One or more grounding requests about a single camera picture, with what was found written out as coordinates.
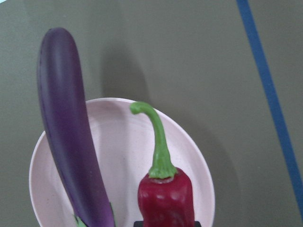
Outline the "red chili pepper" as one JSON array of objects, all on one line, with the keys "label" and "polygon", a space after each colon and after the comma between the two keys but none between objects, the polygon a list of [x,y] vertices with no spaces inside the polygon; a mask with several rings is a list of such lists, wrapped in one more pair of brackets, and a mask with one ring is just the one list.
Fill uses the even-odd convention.
[{"label": "red chili pepper", "polygon": [[152,165],[138,187],[138,206],[145,227],[193,227],[193,188],[186,173],[170,158],[159,115],[145,102],[130,105],[133,114],[146,114],[154,130]]}]

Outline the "purple eggplant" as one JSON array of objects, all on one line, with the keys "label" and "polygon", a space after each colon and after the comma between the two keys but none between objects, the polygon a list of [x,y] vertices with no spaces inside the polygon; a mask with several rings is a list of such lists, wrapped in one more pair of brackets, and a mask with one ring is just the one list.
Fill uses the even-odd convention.
[{"label": "purple eggplant", "polygon": [[43,37],[37,87],[46,137],[77,221],[113,227],[89,127],[78,50],[64,28],[52,28]]}]

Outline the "pink plate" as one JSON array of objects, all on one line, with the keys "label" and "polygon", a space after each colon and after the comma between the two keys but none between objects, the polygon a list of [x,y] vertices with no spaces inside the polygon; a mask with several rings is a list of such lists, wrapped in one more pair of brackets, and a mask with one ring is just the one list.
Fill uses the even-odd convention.
[{"label": "pink plate", "polygon": [[[142,219],[137,189],[152,164],[154,133],[149,118],[130,112],[131,101],[100,98],[87,102],[91,134],[103,182],[118,227],[131,227]],[[174,166],[182,169],[193,186],[195,219],[212,226],[215,194],[207,163],[191,137],[163,113],[159,117]],[[73,210],[55,167],[45,134],[34,149],[29,189],[33,209],[42,227],[73,227]]]}]

